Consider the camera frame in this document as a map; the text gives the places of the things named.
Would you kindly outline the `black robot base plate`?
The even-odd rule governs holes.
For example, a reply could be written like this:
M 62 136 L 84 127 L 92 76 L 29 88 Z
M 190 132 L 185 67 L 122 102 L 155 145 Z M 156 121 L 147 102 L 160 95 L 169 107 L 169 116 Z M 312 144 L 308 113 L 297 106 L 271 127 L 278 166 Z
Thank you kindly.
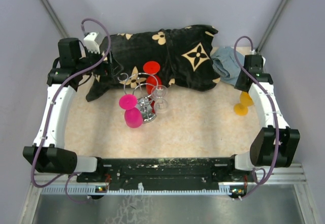
M 251 181 L 251 172 L 235 169 L 234 157 L 105 158 L 80 183 L 107 183 L 111 190 L 218 190 L 222 182 Z

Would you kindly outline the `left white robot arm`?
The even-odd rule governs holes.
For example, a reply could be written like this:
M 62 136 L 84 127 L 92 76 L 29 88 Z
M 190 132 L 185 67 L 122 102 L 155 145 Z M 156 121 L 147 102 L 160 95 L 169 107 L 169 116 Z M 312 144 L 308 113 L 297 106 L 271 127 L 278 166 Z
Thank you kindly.
M 59 57 L 54 60 L 47 76 L 47 101 L 41 126 L 32 146 L 25 146 L 23 157 L 32 165 L 32 173 L 87 173 L 99 182 L 106 175 L 98 165 L 99 158 L 79 156 L 65 149 L 65 130 L 70 106 L 83 75 L 109 71 L 108 57 L 111 39 L 91 38 L 83 41 L 65 38 L 58 42 Z

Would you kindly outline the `yellow plastic wine glass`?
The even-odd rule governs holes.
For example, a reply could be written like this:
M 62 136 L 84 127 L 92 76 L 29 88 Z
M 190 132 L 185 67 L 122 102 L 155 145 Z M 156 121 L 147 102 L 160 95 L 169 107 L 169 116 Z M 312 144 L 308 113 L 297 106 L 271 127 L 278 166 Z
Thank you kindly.
M 234 105 L 234 112 L 239 116 L 245 116 L 248 108 L 254 104 L 252 98 L 247 92 L 242 91 L 239 97 L 239 103 Z

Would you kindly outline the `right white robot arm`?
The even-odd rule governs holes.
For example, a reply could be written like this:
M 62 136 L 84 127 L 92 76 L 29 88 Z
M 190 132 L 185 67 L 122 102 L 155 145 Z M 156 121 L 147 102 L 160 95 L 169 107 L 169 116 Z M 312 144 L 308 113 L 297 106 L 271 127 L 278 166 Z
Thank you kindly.
M 274 93 L 274 82 L 270 74 L 264 73 L 265 59 L 261 55 L 246 55 L 244 69 L 254 77 L 256 84 L 241 71 L 235 89 L 248 93 L 255 105 L 261 127 L 260 132 L 250 146 L 250 150 L 234 156 L 234 164 L 227 168 L 227 176 L 232 181 L 239 181 L 245 171 L 253 168 L 270 166 L 276 144 L 276 125 L 279 127 L 279 146 L 276 156 L 276 168 L 287 168 L 293 161 L 300 133 L 292 129 L 284 119 Z

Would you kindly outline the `pink plastic wine glass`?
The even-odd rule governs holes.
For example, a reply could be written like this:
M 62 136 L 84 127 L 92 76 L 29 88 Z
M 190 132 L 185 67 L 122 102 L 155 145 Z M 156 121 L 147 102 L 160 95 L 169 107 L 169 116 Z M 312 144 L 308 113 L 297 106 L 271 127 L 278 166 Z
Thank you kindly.
M 128 127 L 138 128 L 143 124 L 140 110 L 136 108 L 137 98 L 132 94 L 123 95 L 119 100 L 119 106 L 124 110 L 124 120 Z

